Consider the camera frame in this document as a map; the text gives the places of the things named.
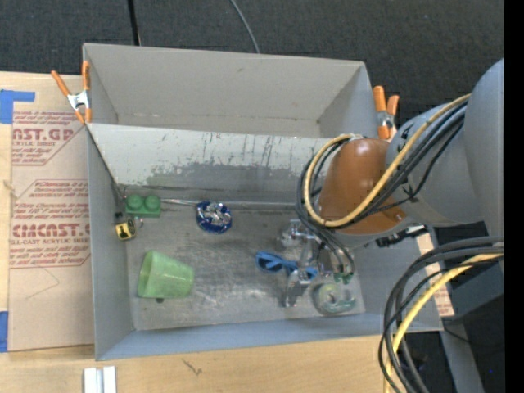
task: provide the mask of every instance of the green lego block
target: green lego block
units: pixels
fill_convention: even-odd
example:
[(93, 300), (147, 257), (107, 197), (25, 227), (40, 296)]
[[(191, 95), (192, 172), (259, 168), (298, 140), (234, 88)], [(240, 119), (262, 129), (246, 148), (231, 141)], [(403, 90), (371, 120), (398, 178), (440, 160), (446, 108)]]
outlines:
[(125, 212), (135, 217), (160, 217), (160, 198), (156, 195), (129, 195), (125, 199)]

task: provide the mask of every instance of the cable bundle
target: cable bundle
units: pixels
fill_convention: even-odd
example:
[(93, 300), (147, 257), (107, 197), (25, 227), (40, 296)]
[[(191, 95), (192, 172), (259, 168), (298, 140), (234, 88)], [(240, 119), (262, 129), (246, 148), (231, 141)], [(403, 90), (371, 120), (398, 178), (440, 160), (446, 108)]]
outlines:
[[(389, 387), (391, 386), (395, 392), (401, 392), (391, 378), (391, 367), (393, 367), (407, 392), (429, 393), (418, 374), (418, 370), (409, 353), (407, 342), (404, 339), (404, 334), (407, 332), (408, 326), (433, 294), (448, 281), (473, 266), (486, 265), (501, 260), (503, 255), (504, 239), (502, 237), (476, 237), (437, 247), (425, 255), (422, 255), (409, 266), (391, 291), (384, 310), (384, 332), (378, 350), (379, 363), (385, 377), (384, 391), (389, 391)], [(447, 269), (442, 269), (441, 271), (427, 275), (407, 296), (404, 296), (406, 284), (415, 274), (424, 270), (428, 265), (440, 262), (444, 263), (447, 260), (461, 260), (461, 263), (451, 265)], [(426, 289), (423, 295), (413, 303), (410, 311), (404, 315), (404, 312), (413, 302), (417, 293), (425, 287), (430, 279), (439, 273), (443, 273), (443, 275)], [(393, 336), (394, 326), (396, 326), (397, 330)], [(389, 357), (387, 364), (384, 362), (383, 357), (384, 347), (386, 347), (387, 356)], [(399, 347), (402, 348), (402, 354), (413, 378), (414, 385), (409, 381), (400, 366), (400, 361), (397, 356)]]

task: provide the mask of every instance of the blue sunglasses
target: blue sunglasses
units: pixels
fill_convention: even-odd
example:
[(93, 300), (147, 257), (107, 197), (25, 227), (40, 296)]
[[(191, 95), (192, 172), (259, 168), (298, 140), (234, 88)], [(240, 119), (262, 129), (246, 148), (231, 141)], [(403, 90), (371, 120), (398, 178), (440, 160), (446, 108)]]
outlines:
[[(265, 251), (256, 252), (255, 262), (258, 269), (267, 273), (277, 273), (285, 269), (286, 274), (289, 275), (298, 270), (296, 260), (285, 260), (281, 256)], [(305, 271), (310, 280), (315, 278), (318, 273), (317, 269), (311, 267), (306, 268)]]

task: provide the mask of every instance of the green plastic cup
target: green plastic cup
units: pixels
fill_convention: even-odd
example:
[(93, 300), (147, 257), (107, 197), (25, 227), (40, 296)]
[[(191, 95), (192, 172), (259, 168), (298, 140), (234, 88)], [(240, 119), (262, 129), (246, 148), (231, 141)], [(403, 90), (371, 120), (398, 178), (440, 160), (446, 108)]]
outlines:
[(191, 292), (194, 278), (191, 266), (158, 251), (148, 251), (138, 276), (138, 295), (183, 298)]

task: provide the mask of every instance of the yellow object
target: yellow object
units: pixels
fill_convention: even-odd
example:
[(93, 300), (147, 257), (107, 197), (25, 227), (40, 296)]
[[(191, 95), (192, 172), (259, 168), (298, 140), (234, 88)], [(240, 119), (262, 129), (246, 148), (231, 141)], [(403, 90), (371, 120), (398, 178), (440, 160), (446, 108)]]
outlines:
[(120, 240), (129, 240), (136, 236), (137, 228), (134, 225), (132, 219), (128, 219), (127, 222), (118, 223), (115, 226), (116, 235)]
[(384, 172), (384, 174), (381, 176), (380, 180), (377, 182), (375, 187), (371, 190), (368, 196), (364, 198), (364, 200), (360, 203), (360, 205), (357, 206), (353, 211), (351, 211), (346, 217), (343, 217), (341, 219), (334, 219), (334, 220), (323, 219), (320, 215), (317, 214), (317, 212), (314, 210), (313, 206), (311, 205), (311, 197), (309, 195), (309, 186), (311, 183), (311, 177), (313, 175), (315, 166), (318, 164), (323, 153), (326, 152), (326, 150), (328, 150), (331, 146), (333, 146), (334, 144), (337, 144), (340, 141), (352, 139), (356, 136), (354, 134), (343, 134), (339, 137), (335, 137), (330, 142), (327, 142), (311, 161), (311, 164), (309, 165), (309, 168), (306, 171), (304, 187), (302, 188), (302, 192), (304, 196), (304, 206), (307, 209), (311, 218), (314, 221), (316, 221), (318, 224), (321, 224), (324, 227), (328, 227), (328, 228), (339, 227), (339, 226), (348, 224), (352, 219), (354, 219), (358, 214), (360, 214), (369, 205), (369, 203), (377, 196), (377, 194), (384, 188), (384, 185), (386, 184), (387, 179), (389, 179), (390, 176), (393, 175), (393, 173), (396, 171), (397, 167), (399, 166), (400, 162), (405, 158), (408, 151), (411, 149), (414, 143), (420, 138), (420, 136), (427, 129), (427, 127), (429, 127), (433, 122), (435, 122), (438, 118), (440, 118), (444, 113), (448, 112), (450, 109), (453, 109), (460, 103), (464, 102), (466, 99), (468, 99), (468, 97), (469, 97), (469, 94), (455, 99), (454, 101), (450, 102), (443, 108), (439, 109), (429, 120), (427, 120), (413, 134), (413, 136), (405, 143), (404, 148), (399, 152), (397, 157), (391, 163), (390, 167), (387, 168), (386, 172)]
[[(482, 262), (483, 260), (492, 260), (499, 258), (502, 256), (502, 253), (486, 253), (482, 255), (473, 256), (472, 258), (465, 260), (461, 263), (461, 265), (458, 268), (451, 269), (444, 275), (442, 275), (435, 283), (433, 283), (425, 292), (424, 294), (418, 298), (418, 300), (415, 302), (411, 310), (406, 314), (406, 317), (402, 320), (402, 323), (397, 329), (397, 332), (395, 336), (393, 337), (393, 351), (396, 353), (396, 351), (399, 349), (400, 341), (404, 337), (405, 333), (408, 330), (409, 325), (411, 322), (415, 319), (417, 314), (420, 312), (422, 307), (429, 301), (429, 299), (435, 294), (441, 287), (443, 287), (446, 283), (451, 281), (453, 278), (455, 278), (457, 275), (460, 275), (461, 273), (467, 271), (470, 269), (473, 265), (470, 265), (475, 262)], [(386, 363), (386, 372), (387, 375), (391, 375), (391, 361), (387, 361)], [(384, 378), (384, 392), (388, 393), (390, 391), (390, 384), (387, 381), (386, 378)]]

